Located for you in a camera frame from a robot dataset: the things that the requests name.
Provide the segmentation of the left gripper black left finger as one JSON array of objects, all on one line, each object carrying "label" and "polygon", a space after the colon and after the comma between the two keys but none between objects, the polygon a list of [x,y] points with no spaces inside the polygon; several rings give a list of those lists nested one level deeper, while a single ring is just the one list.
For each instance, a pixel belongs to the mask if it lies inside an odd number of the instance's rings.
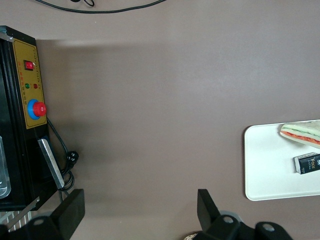
[{"label": "left gripper black left finger", "polygon": [[52,212],[51,220],[63,240],[70,240],[85,216],[85,193],[74,189]]}]

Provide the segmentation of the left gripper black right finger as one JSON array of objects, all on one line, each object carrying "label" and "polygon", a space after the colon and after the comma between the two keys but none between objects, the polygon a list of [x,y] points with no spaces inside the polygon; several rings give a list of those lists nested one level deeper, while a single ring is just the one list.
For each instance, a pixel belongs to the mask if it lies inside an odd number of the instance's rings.
[{"label": "left gripper black right finger", "polygon": [[203,232],[211,232],[221,213],[207,189],[197,191],[197,217]]}]

